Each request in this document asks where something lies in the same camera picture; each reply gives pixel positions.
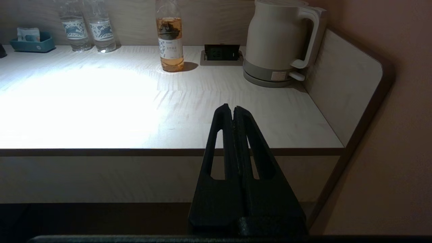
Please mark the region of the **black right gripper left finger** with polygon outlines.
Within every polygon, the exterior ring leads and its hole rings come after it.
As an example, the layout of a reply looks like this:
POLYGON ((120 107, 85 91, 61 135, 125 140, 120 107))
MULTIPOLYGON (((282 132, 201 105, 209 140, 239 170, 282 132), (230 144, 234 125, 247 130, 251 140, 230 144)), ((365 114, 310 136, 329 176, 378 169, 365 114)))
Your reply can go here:
POLYGON ((239 163, 235 148, 233 117, 228 104, 214 112, 196 190, 188 215, 191 233, 232 233, 244 214, 239 163), (223 135, 225 178, 211 177, 217 134, 223 135))

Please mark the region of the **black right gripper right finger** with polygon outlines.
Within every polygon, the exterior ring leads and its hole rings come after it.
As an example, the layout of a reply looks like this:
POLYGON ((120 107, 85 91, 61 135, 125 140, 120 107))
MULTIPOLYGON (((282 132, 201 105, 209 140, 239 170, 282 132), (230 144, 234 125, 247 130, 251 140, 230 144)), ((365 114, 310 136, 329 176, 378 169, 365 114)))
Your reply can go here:
POLYGON ((245 214, 242 236, 307 236, 305 213, 253 115, 234 110, 245 214))

